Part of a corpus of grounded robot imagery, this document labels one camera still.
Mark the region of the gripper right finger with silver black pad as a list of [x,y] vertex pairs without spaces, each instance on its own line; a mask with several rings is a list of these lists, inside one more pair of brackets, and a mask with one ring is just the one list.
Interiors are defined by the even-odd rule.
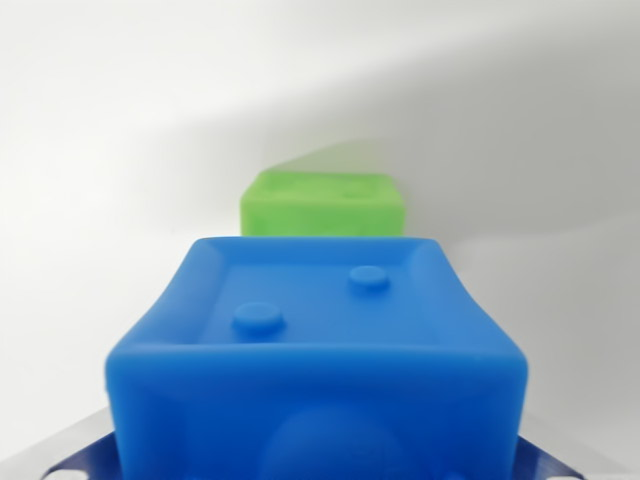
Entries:
[[554,439],[518,438],[512,479],[584,479],[580,471],[582,448]]

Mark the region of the gripper left finger with silver black pad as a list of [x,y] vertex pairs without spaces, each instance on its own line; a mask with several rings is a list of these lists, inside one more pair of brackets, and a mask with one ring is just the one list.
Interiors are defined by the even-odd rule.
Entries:
[[71,470],[79,471],[87,479],[120,479],[121,466],[109,408],[46,439],[43,461],[38,479]]

